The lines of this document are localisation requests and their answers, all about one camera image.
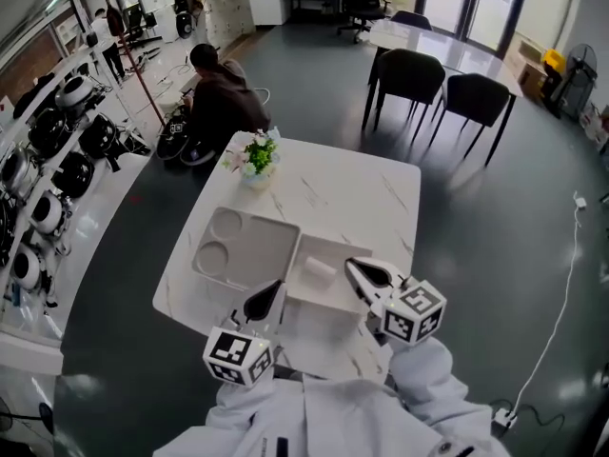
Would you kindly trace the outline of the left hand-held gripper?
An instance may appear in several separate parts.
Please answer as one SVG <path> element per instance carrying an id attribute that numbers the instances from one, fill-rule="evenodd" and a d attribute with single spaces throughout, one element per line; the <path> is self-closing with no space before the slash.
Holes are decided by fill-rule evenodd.
<path id="1" fill-rule="evenodd" d="M 275 365 L 274 351 L 283 318 L 286 283 L 265 282 L 220 327 L 213 327 L 203 360 L 213 378 L 239 387 L 254 387 Z"/>

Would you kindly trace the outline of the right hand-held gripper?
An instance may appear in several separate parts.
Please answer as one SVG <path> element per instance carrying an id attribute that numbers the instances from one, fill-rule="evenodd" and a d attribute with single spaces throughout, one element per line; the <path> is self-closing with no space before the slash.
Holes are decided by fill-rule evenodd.
<path id="1" fill-rule="evenodd" d="M 416 346 L 440 327 L 447 300 L 428 281 L 407 280 L 394 265 L 372 257 L 346 260 L 344 272 L 358 298 L 372 306 L 365 323 L 377 339 Z"/>

